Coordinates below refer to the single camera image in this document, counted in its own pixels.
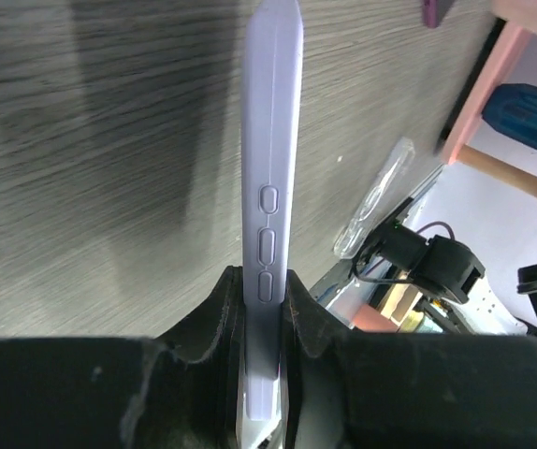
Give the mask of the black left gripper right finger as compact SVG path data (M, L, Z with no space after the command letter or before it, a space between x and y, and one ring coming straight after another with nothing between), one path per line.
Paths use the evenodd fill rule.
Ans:
M295 273L283 304L288 448L537 448L537 339L367 333Z

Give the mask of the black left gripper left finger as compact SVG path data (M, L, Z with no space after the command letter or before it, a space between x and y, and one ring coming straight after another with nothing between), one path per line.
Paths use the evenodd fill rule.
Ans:
M0 338L0 448L238 448L241 271L156 338Z

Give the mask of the white phone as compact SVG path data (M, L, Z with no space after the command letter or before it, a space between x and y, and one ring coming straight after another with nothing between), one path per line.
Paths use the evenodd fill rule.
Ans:
M283 303L244 312L243 448L255 448L281 420Z

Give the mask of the lilac phone case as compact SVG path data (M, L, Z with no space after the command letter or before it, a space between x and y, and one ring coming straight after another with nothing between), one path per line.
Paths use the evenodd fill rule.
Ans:
M298 146L304 27L297 1L263 1L241 72L246 413L274 417Z

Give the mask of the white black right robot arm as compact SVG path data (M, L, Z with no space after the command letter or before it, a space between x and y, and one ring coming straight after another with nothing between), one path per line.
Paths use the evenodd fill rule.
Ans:
M378 255L406 273L403 279L373 278L360 272L358 263ZM350 275L379 285L410 284L424 296L457 304L469 301L468 294L485 277L483 263L465 244L436 235L422 237L399 221L379 224L352 259Z

